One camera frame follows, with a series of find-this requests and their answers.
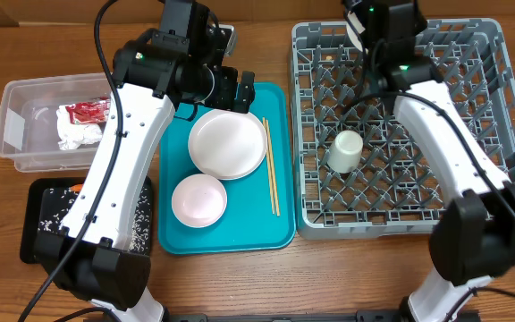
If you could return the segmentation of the white napkin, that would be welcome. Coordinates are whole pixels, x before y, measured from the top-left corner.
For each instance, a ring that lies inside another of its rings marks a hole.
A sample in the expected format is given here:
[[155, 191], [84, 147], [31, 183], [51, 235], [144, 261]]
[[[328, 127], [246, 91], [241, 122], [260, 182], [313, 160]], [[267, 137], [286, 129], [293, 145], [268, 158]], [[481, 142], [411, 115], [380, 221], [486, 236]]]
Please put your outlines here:
[[61, 150], [75, 150], [80, 145], [91, 145], [102, 139], [103, 132], [98, 124], [73, 124], [66, 106], [59, 106], [57, 115], [57, 133]]

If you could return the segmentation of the red snack wrapper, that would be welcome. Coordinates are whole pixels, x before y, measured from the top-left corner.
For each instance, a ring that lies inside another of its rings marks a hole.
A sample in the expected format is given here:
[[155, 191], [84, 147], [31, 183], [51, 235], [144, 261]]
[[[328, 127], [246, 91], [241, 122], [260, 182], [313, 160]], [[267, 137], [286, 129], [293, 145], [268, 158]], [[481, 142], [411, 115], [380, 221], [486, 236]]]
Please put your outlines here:
[[107, 97], [96, 97], [65, 107], [71, 123], [76, 125], [104, 123], [109, 115], [109, 109], [110, 99]]

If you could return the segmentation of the orange carrot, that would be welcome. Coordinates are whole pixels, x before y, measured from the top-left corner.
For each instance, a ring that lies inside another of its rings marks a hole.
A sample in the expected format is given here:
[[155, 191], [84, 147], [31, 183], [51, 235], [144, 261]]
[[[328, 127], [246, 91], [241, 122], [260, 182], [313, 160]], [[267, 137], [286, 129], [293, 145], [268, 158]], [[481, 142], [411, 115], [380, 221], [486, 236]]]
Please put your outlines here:
[[83, 184], [80, 183], [80, 184], [76, 184], [76, 185], [73, 185], [71, 188], [70, 188], [70, 191], [74, 191], [74, 192], [80, 192], [82, 190], [82, 187], [83, 187]]

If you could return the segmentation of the cream shallow bowl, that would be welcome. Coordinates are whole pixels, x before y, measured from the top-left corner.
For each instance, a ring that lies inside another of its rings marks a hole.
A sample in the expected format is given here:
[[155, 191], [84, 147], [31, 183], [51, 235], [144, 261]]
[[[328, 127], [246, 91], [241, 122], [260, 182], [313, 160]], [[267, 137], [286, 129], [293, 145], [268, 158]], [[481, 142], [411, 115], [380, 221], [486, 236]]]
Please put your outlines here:
[[347, 35], [352, 45], [357, 48], [361, 53], [365, 53], [365, 47], [362, 43], [360, 34], [365, 28], [360, 23], [355, 13], [347, 13], [345, 15], [345, 21], [347, 22]]

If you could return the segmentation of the pink food bowl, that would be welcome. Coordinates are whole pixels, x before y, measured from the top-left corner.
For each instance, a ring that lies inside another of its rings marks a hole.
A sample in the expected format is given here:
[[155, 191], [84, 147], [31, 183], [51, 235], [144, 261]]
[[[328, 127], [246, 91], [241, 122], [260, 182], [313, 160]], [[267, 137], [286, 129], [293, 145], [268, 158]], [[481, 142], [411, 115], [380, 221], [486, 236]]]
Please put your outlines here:
[[191, 228], [205, 228], [216, 223], [227, 207], [223, 184], [208, 174], [186, 177], [173, 191], [172, 211], [175, 217]]

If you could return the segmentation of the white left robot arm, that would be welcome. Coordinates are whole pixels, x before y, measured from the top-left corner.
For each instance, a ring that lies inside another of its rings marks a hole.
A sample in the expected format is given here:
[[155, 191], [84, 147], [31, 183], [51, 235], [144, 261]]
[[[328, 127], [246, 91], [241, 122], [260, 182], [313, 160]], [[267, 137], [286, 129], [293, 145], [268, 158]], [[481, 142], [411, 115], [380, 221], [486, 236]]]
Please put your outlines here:
[[139, 196], [180, 104], [247, 113], [254, 74], [223, 64], [237, 40], [205, 5], [167, 1], [158, 27], [103, 61], [111, 90], [106, 127], [82, 189], [34, 254], [55, 285], [113, 321], [166, 321], [148, 290], [150, 258], [131, 251]]

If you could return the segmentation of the cream plastic cup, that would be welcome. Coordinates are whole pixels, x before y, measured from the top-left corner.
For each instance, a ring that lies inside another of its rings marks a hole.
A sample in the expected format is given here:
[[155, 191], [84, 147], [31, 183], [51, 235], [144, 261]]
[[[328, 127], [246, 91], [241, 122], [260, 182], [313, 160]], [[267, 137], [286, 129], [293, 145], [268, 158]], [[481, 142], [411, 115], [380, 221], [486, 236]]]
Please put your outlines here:
[[363, 139], [357, 132], [341, 131], [329, 148], [327, 165], [337, 173], [350, 173], [358, 167], [362, 150]]

